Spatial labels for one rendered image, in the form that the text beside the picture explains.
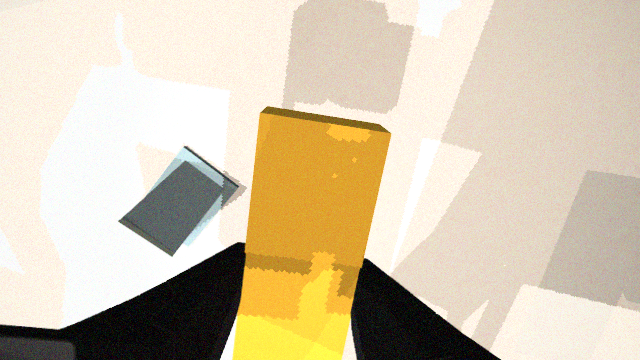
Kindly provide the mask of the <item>yellow-orange rectangular bar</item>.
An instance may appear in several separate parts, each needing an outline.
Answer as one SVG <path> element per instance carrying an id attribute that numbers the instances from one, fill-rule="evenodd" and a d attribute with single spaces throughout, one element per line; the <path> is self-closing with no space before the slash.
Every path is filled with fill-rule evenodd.
<path id="1" fill-rule="evenodd" d="M 232 360 L 341 360 L 391 134 L 260 112 Z"/>

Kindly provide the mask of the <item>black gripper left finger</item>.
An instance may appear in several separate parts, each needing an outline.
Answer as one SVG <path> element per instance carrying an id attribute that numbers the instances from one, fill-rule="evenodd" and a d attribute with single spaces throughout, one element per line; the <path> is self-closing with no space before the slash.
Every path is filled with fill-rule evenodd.
<path id="1" fill-rule="evenodd" d="M 67 327 L 0 324 L 0 360 L 220 360 L 241 304 L 245 245 Z"/>

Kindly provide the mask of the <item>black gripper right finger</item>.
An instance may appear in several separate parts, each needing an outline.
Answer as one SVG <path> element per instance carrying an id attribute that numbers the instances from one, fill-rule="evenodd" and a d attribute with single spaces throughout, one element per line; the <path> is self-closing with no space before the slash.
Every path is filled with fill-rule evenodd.
<path id="1" fill-rule="evenodd" d="M 501 360 L 363 259 L 350 311 L 356 360 Z"/>

